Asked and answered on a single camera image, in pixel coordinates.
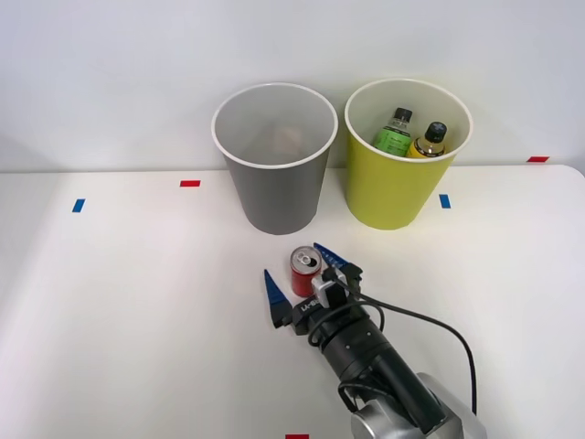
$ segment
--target green bottle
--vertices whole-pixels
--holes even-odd
[[[404,157],[410,147],[409,122],[412,111],[397,108],[388,125],[380,130],[374,146],[385,153]]]

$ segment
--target bin rim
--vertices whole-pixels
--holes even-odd
[[[441,92],[447,94],[449,97],[454,99],[459,105],[461,105],[461,107],[465,111],[465,114],[467,115],[467,119],[469,120],[469,133],[467,134],[467,137],[465,137],[465,140],[463,141],[463,143],[458,148],[451,151],[449,154],[440,155],[438,157],[425,158],[424,160],[421,160],[419,158],[398,157],[397,155],[385,153],[385,152],[380,151],[379,149],[375,148],[374,146],[370,145],[368,142],[366,142],[364,139],[362,139],[359,135],[357,135],[356,131],[354,130],[354,127],[349,122],[349,106],[351,105],[351,102],[354,100],[354,98],[361,91],[363,91],[369,87],[373,87],[374,85],[378,85],[379,83],[382,83],[382,82],[395,82],[395,81],[417,82],[419,84],[427,85],[429,87],[432,87],[433,89],[436,89],[438,91],[441,91]],[[427,82],[425,80],[414,80],[413,78],[385,78],[384,80],[375,80],[373,82],[369,82],[366,85],[361,86],[359,89],[354,91],[353,94],[349,97],[349,100],[347,101],[347,104],[346,104],[346,108],[344,110],[344,118],[346,120],[346,126],[347,126],[347,129],[349,130],[349,133],[351,133],[351,135],[353,135],[360,144],[365,146],[367,149],[369,149],[373,153],[376,153],[378,155],[382,155],[383,157],[386,157],[386,158],[391,158],[392,160],[396,160],[399,162],[418,163],[420,165],[424,165],[425,163],[430,163],[430,162],[440,162],[442,160],[447,160],[449,158],[454,157],[455,155],[459,154],[467,146],[467,144],[469,143],[469,139],[471,138],[471,136],[473,134],[472,114],[470,113],[469,109],[467,108],[467,105],[465,105],[461,99],[459,99],[457,96],[455,96],[450,91],[444,89],[443,87],[439,87],[438,85],[435,85],[431,82]]]
[[[236,157],[235,155],[230,153],[226,148],[224,148],[222,146],[222,144],[218,140],[218,136],[216,134],[216,121],[218,119],[219,113],[228,104],[228,102],[230,102],[232,99],[240,96],[241,94],[246,93],[250,90],[259,89],[262,87],[271,87],[271,86],[275,86],[275,85],[281,86],[281,87],[292,87],[295,89],[309,91],[311,94],[313,94],[317,98],[321,99],[321,101],[323,101],[325,103],[325,105],[331,111],[331,114],[333,115],[333,132],[331,133],[331,136],[329,137],[327,142],[325,142],[325,144],[319,150],[317,150],[315,153],[309,155],[308,157],[306,157],[302,160],[297,160],[296,162],[284,163],[282,165],[261,165],[258,163],[249,162],[247,160],[242,160],[241,158]],[[339,118],[337,117],[337,112],[335,111],[335,108],[333,107],[331,102],[328,101],[325,98],[325,96],[323,96],[321,93],[319,93],[313,89],[310,89],[308,87],[304,87],[303,85],[293,84],[290,82],[264,82],[262,84],[252,85],[251,87],[247,87],[243,90],[236,91],[235,93],[231,94],[224,102],[222,102],[221,105],[219,105],[218,109],[213,114],[213,118],[211,119],[211,136],[213,137],[213,142],[216,144],[216,147],[219,149],[219,151],[221,151],[225,156],[227,156],[228,158],[230,158],[234,162],[237,162],[241,165],[248,166],[248,167],[255,167],[257,169],[286,169],[289,167],[304,165],[305,163],[314,160],[319,155],[321,155],[322,153],[327,151],[329,146],[331,146],[331,144],[333,143],[333,141],[337,137],[338,130],[339,130]]]

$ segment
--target yellow bin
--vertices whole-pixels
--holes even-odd
[[[412,138],[424,135],[431,122],[447,125],[445,155],[417,159],[384,153],[370,142],[398,108],[412,111]],[[346,105],[347,206],[358,220],[376,229],[408,226],[439,180],[469,142],[473,119],[454,94],[422,80],[371,82],[351,95]]]

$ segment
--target gray bin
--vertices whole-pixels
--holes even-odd
[[[211,123],[250,223],[267,233],[293,233],[317,211],[337,114],[316,91],[262,84],[223,102]]]

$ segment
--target bottle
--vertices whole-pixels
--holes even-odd
[[[445,144],[442,142],[447,134],[447,126],[441,122],[429,125],[424,137],[412,141],[408,158],[433,158],[445,154]]]
[[[410,146],[409,122],[411,116],[411,110],[397,108],[394,117],[376,136],[374,146],[388,154],[398,157],[405,156]]]

